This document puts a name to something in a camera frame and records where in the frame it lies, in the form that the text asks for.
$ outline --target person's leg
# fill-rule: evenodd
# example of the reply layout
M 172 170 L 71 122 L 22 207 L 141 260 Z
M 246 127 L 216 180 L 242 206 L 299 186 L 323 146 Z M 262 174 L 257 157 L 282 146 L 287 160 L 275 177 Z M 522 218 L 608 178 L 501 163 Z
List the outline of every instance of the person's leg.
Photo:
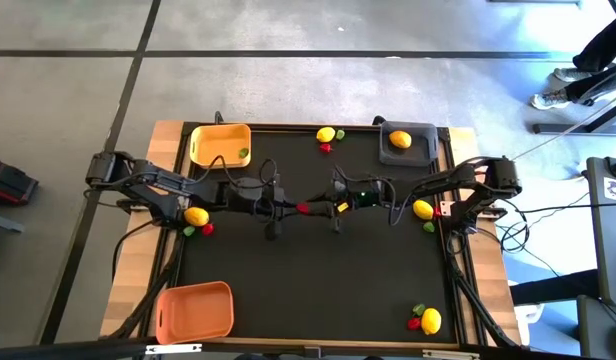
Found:
M 616 90 L 616 66 L 565 87 L 569 101 L 583 102 Z
M 603 71 L 615 57 L 616 19 L 597 34 L 572 62 L 581 71 L 597 73 Z

